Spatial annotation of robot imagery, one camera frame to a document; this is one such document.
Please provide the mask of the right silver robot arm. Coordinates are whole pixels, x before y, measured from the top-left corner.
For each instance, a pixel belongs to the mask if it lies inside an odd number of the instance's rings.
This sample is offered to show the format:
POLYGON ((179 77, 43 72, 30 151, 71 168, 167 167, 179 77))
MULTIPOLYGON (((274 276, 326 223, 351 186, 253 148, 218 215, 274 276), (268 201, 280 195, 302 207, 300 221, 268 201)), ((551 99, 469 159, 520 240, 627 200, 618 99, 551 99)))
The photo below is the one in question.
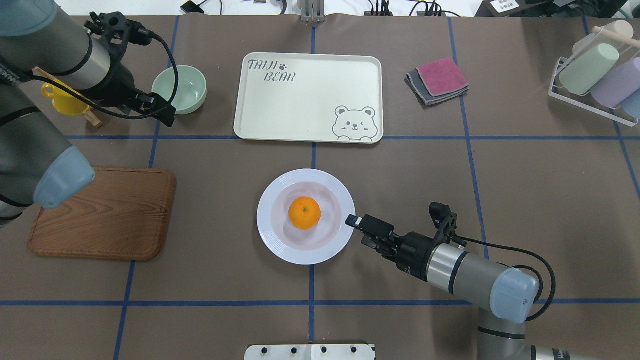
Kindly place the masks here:
POLYGON ((436 217, 432 238, 397 235, 391 224, 370 215, 350 214, 345 224, 361 231, 362 244, 400 271, 478 307, 479 360, 583 360, 581 354, 528 344, 525 323, 540 281, 468 252, 466 239, 455 233, 456 221, 454 213, 436 217))

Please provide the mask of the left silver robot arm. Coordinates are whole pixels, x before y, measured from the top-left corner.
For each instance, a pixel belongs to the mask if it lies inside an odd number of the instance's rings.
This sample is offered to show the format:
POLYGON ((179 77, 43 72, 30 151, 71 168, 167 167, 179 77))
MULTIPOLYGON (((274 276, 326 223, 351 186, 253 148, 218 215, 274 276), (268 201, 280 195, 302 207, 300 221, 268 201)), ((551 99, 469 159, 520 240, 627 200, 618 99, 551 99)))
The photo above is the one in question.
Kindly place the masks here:
POLYGON ((173 126, 179 74, 170 46, 122 13, 91 13, 80 25, 54 0, 3 0, 1 38, 1 226, 33 205, 53 209, 94 182, 96 171, 77 146, 26 93, 39 82, 111 117, 155 119, 173 126), (159 95, 137 88, 122 60, 128 46, 159 43, 173 70, 173 88, 159 95))

